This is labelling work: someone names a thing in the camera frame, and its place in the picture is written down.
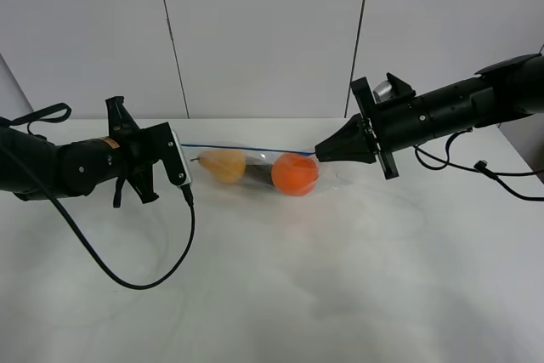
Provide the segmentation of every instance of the white wall panel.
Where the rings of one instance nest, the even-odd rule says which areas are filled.
[[[361,0],[167,0],[191,117],[342,116]]]
[[[0,0],[0,52],[34,108],[64,101],[104,117],[184,117],[162,0]]]
[[[390,71],[425,93],[538,52],[542,27],[544,0],[366,0],[354,78]]]

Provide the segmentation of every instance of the pear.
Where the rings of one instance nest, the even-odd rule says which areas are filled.
[[[204,150],[196,160],[223,183],[236,183],[246,171],[246,155],[237,149]]]

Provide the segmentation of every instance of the white tabletop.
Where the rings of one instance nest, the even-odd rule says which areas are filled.
[[[140,121],[141,127],[159,121]],[[177,120],[187,143],[304,149],[345,120]],[[35,125],[57,144],[106,134],[104,121]],[[442,153],[444,140],[428,144]],[[400,178],[336,163],[335,187],[303,198],[221,187],[194,174],[195,243],[156,289],[119,287],[50,203],[0,195],[0,361],[27,363],[540,362],[544,204],[479,175],[430,172],[411,150]],[[464,135],[452,159],[496,171],[527,165],[494,127]],[[155,167],[161,199],[113,182],[63,200],[124,279],[169,269],[189,210]],[[544,196],[536,177],[509,180]]]

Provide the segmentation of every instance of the orange fruit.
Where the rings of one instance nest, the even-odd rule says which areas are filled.
[[[319,168],[311,158],[284,153],[272,167],[272,182],[277,190],[288,196],[304,196],[317,184]]]

